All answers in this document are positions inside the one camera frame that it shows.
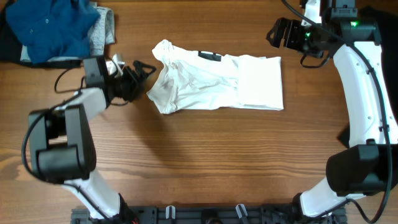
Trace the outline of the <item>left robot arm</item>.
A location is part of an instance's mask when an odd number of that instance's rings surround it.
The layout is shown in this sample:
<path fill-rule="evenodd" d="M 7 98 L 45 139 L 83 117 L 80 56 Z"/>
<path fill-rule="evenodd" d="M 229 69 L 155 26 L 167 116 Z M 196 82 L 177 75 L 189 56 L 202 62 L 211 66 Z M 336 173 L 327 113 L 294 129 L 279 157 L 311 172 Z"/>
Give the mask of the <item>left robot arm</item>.
<path fill-rule="evenodd" d="M 89 121 L 115 98 L 126 104 L 136 100 L 156 68 L 136 60 L 132 67 L 109 73 L 103 56 L 86 58 L 83 65 L 85 76 L 71 98 L 30 112 L 22 163 L 34 178 L 62 186 L 84 204 L 84 209 L 72 211 L 72 223 L 138 223 L 121 194 L 96 169 Z"/>

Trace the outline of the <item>white t-shirt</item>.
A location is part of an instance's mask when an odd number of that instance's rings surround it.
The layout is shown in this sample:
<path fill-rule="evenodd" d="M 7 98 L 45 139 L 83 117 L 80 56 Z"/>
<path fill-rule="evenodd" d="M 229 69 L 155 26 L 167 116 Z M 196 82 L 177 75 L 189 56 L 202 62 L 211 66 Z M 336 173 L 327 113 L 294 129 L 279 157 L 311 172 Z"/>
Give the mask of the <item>white t-shirt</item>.
<path fill-rule="evenodd" d="M 152 53 L 164 67 L 147 96 L 162 114 L 224 107 L 284 108 L 280 57 L 185 50 L 168 40 L 159 42 Z"/>

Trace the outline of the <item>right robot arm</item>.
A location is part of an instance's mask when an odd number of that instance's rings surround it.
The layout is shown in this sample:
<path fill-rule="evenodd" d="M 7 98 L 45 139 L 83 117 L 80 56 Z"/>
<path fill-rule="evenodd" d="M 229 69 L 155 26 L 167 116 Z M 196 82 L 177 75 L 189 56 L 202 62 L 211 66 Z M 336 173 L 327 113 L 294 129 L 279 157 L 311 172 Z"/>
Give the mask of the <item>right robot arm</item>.
<path fill-rule="evenodd" d="M 397 185 L 397 122 L 382 71 L 382 38 L 373 18 L 359 17 L 354 1 L 302 1 L 297 18 L 281 17 L 267 34 L 273 47 L 332 60 L 349 114 L 348 147 L 326 163 L 326 176 L 299 193 L 291 222 L 324 222 L 348 203 L 382 194 L 368 223 L 376 223 Z"/>

